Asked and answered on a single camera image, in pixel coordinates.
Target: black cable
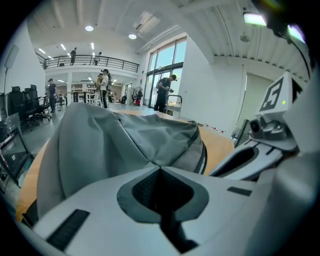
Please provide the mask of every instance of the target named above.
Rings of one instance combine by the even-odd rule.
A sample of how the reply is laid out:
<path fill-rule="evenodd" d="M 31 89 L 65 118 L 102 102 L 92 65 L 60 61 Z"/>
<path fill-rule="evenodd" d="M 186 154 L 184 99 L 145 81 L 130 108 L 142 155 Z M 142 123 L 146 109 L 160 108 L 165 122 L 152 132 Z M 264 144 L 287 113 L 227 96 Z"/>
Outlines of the black cable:
<path fill-rule="evenodd" d="M 310 77 L 310 70 L 309 70 L 309 66 L 308 66 L 308 63 L 307 63 L 307 60 L 306 60 L 304 54 L 303 54 L 302 51 L 299 49 L 299 47 L 295 44 L 294 41 L 292 41 L 292 40 L 290 39 L 289 42 L 292 43 L 292 44 L 295 46 L 295 48 L 297 48 L 297 50 L 299 51 L 301 57 L 303 58 L 303 61 L 304 61 L 305 67 L 306 67 L 306 71 L 308 72 L 308 77 L 309 77 L 309 80 L 310 80 L 310 78 L 311 78 L 311 77 Z"/>
<path fill-rule="evenodd" d="M 6 116 L 8 116 L 7 97 L 6 97 L 7 73 L 8 73 L 8 68 L 6 67 L 5 68 L 5 75 L 4 75 L 4 90 L 3 90 L 3 94 L 4 94 L 4 110 L 5 110 Z"/>

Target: balcony railing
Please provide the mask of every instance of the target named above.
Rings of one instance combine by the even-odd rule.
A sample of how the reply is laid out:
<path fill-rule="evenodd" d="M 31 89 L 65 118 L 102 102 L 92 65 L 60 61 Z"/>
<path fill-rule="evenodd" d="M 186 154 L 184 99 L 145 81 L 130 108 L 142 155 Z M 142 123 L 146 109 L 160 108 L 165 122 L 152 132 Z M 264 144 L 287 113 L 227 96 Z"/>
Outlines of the balcony railing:
<path fill-rule="evenodd" d="M 74 60 L 74 66 L 86 66 L 86 65 L 95 65 L 95 57 L 92 55 L 76 55 Z M 56 67 L 64 67 L 71 65 L 71 58 L 70 56 L 58 56 L 53 57 L 53 59 L 47 58 L 44 60 L 42 67 L 43 69 L 51 69 Z M 139 64 L 133 63 L 130 61 L 126 61 L 123 59 L 118 58 L 111 58 L 100 56 L 100 60 L 98 61 L 97 65 L 109 67 L 109 68 L 117 68 L 121 70 L 131 71 L 131 72 L 138 72 Z"/>

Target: black chair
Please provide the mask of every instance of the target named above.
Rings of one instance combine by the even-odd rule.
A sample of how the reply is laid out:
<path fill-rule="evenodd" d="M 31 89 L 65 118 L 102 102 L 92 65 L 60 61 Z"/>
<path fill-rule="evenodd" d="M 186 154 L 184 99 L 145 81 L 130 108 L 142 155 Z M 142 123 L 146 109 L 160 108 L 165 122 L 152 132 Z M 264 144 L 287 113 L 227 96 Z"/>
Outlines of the black chair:
<path fill-rule="evenodd" d="M 48 119 L 51 120 L 51 116 L 49 114 L 44 114 L 45 110 L 50 107 L 50 104 L 40 104 L 40 100 L 45 101 L 45 97 L 38 97 L 37 86 L 34 84 L 30 84 L 30 88 L 24 89 L 25 93 L 29 95 L 32 107 L 36 109 L 35 114 L 40 119 Z"/>
<path fill-rule="evenodd" d="M 7 109 L 9 116 L 18 113 L 21 123 L 26 122 L 29 115 L 33 113 L 31 109 L 27 112 L 25 96 L 19 86 L 13 86 L 11 92 L 7 94 Z"/>

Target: desk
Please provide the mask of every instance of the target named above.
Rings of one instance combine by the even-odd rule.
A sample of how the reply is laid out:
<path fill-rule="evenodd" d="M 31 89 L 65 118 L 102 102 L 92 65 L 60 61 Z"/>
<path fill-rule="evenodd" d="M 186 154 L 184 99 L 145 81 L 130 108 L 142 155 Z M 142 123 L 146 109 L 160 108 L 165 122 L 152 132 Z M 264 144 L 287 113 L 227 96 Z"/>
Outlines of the desk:
<path fill-rule="evenodd" d="M 158 111 L 145 112 L 142 110 L 114 110 L 114 112 L 131 114 L 136 116 L 157 114 L 161 118 L 176 120 L 180 122 L 187 122 L 182 119 Z M 208 159 L 204 175 L 208 175 L 210 171 L 213 170 L 214 167 L 216 167 L 218 163 L 221 162 L 234 149 L 234 143 L 231 139 L 215 134 L 212 131 L 204 129 L 203 127 L 199 127 L 199 130 L 202 141 L 204 142 L 207 150 Z M 20 190 L 18 203 L 16 205 L 15 217 L 18 221 L 22 220 L 22 214 L 24 214 L 29 208 L 29 206 L 37 199 L 38 173 L 47 143 L 44 144 L 44 146 L 34 159 L 32 165 L 29 168 L 29 171 L 27 172 L 24 178 L 24 182 Z"/>

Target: backpack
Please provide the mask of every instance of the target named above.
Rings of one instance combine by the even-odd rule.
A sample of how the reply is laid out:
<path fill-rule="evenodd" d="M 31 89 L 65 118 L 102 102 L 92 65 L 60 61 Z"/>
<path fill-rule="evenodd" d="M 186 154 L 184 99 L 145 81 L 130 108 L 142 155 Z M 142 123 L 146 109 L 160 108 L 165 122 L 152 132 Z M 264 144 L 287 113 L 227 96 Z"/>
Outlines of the backpack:
<path fill-rule="evenodd" d="M 157 83 L 156 83 L 156 86 L 155 86 L 155 88 L 157 88 L 157 89 L 159 89 L 159 82 L 162 80 L 162 79 L 160 79 Z"/>
<path fill-rule="evenodd" d="M 99 143 L 88 146 L 92 141 Z M 175 167 L 203 174 L 206 155 L 195 124 L 74 102 L 43 154 L 37 182 L 39 219 L 89 184 L 142 168 Z"/>

